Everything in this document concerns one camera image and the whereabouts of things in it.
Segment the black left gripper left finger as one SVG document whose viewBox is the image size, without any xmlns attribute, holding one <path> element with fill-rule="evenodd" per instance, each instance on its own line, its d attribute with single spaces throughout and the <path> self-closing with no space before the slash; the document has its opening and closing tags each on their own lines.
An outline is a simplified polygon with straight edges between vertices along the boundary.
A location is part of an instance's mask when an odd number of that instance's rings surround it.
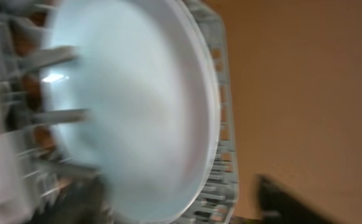
<svg viewBox="0 0 362 224">
<path fill-rule="evenodd" d="M 104 209 L 104 185 L 99 179 L 70 184 L 54 204 L 35 212 L 28 224 L 112 223 Z"/>
</svg>

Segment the light blue plate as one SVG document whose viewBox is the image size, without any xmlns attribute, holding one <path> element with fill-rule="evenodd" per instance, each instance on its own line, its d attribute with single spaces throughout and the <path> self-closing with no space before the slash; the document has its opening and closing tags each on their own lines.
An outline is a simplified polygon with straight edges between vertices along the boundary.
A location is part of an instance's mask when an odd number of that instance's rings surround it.
<svg viewBox="0 0 362 224">
<path fill-rule="evenodd" d="M 70 159 L 96 166 L 123 223 L 170 223 L 205 185 L 218 145 L 218 81 L 182 1 L 65 0 L 45 47 L 75 60 L 46 69 L 49 111 L 85 110 L 52 128 Z"/>
</svg>

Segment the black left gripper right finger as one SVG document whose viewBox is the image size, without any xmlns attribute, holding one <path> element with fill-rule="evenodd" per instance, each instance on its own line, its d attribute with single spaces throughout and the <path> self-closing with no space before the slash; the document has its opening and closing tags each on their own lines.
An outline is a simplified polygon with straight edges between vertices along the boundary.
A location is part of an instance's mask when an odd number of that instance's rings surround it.
<svg viewBox="0 0 362 224">
<path fill-rule="evenodd" d="M 264 224 L 336 224 L 312 210 L 265 175 L 258 175 L 257 200 Z"/>
</svg>

